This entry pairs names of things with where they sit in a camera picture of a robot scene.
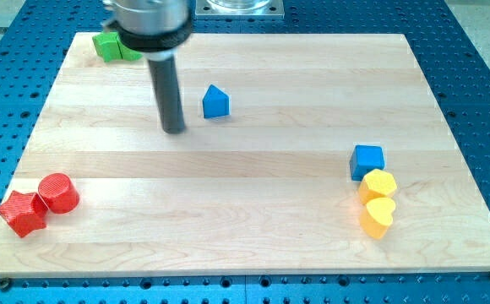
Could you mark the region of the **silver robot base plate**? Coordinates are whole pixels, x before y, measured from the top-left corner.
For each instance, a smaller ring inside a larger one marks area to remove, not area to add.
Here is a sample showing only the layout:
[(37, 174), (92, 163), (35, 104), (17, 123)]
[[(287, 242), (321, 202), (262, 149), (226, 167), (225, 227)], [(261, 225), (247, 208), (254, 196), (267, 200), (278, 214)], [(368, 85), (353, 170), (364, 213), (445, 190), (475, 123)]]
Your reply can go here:
[(196, 0), (196, 19), (283, 19), (283, 0)]

